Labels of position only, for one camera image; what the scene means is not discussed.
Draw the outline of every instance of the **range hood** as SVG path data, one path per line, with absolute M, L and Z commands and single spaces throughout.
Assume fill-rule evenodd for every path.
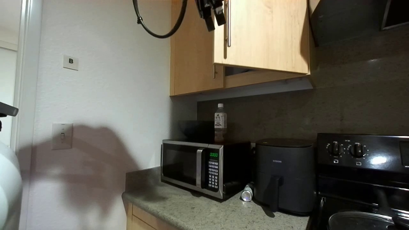
M 310 0 L 316 46 L 409 24 L 409 0 Z

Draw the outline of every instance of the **stove knob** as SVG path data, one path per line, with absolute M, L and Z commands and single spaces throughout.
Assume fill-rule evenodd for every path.
M 355 143 L 354 146 L 351 146 L 349 149 L 351 155 L 355 158 L 361 158 L 366 153 L 366 147 L 360 143 Z
M 342 144 L 339 144 L 337 141 L 332 142 L 328 145 L 328 152 L 333 156 L 339 156 L 342 151 Z

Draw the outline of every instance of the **door frame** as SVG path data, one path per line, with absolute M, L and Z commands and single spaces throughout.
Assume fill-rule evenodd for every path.
M 17 154 L 23 180 L 20 230 L 27 228 L 42 10 L 43 0 L 22 0 L 14 89 L 14 106 L 19 113 L 12 119 L 10 144 Z

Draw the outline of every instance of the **black air fryer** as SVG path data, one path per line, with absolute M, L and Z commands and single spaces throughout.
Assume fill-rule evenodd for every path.
M 293 214 L 309 214 L 315 199 L 314 148 L 311 141 L 264 139 L 256 142 L 254 198 Z

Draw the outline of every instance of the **microwave window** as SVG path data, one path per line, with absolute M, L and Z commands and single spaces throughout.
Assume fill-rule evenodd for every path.
M 196 185 L 197 147 L 163 145 L 162 173 L 171 179 Z

